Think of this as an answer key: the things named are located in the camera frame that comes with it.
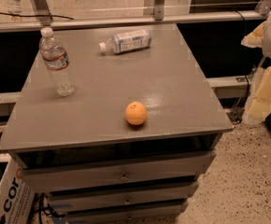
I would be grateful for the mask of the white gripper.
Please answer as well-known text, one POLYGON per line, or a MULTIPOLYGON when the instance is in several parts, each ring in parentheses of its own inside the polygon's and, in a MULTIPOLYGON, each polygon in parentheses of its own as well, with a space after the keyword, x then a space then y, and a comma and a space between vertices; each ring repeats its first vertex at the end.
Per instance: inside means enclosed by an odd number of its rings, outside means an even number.
MULTIPOLYGON (((271 59, 271 13, 266 22, 259 24, 245 35, 241 45, 248 48, 262 47, 263 55, 271 59)), ((244 107, 242 120, 247 125, 258 125, 271 114, 271 66, 259 67, 251 82, 250 95, 244 107)))

